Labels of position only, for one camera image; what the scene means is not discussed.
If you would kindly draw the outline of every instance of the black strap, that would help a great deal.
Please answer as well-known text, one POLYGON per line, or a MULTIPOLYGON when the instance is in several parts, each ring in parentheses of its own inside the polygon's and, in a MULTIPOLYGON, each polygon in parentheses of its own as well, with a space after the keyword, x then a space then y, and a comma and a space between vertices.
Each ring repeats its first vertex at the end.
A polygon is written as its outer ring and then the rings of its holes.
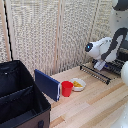
POLYGON ((44 127, 44 121, 41 120, 40 122, 38 122, 38 128, 43 128, 44 127))

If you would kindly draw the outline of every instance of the wooden countertop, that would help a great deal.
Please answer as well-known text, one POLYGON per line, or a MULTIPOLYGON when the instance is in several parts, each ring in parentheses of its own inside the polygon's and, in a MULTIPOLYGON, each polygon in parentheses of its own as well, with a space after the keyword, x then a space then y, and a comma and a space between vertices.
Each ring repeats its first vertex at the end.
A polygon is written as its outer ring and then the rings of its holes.
POLYGON ((118 119, 128 101, 128 87, 117 78, 109 85, 90 76, 79 67, 53 75, 59 82, 80 78, 86 82, 81 92, 72 91, 51 103, 50 128, 110 128, 118 119))

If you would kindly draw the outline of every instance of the yellow food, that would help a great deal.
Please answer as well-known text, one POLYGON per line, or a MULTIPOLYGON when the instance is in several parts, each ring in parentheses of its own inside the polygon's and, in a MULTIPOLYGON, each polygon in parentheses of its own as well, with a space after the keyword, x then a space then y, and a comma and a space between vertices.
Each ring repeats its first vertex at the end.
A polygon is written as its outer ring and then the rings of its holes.
POLYGON ((76 82, 76 81, 73 82, 73 86, 75 86, 75 87, 83 87, 81 84, 79 84, 79 83, 76 82))

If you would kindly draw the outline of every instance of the black suitcase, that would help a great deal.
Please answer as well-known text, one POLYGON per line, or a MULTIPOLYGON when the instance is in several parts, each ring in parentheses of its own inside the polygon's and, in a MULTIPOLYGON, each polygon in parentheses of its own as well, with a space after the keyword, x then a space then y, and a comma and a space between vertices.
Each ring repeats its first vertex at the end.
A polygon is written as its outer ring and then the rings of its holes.
POLYGON ((0 64, 0 128, 49 128, 50 110, 20 60, 0 64))

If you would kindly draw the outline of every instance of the white robot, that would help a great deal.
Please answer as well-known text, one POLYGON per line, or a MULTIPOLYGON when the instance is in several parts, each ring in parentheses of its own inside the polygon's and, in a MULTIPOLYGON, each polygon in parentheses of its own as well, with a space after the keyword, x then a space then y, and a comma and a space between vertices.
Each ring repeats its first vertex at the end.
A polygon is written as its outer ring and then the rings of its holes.
POLYGON ((109 25, 113 38, 105 37, 97 42, 90 42, 85 48, 87 54, 97 60, 94 68, 99 71, 106 62, 117 58, 123 42, 128 44, 128 0, 112 0, 112 6, 109 25))

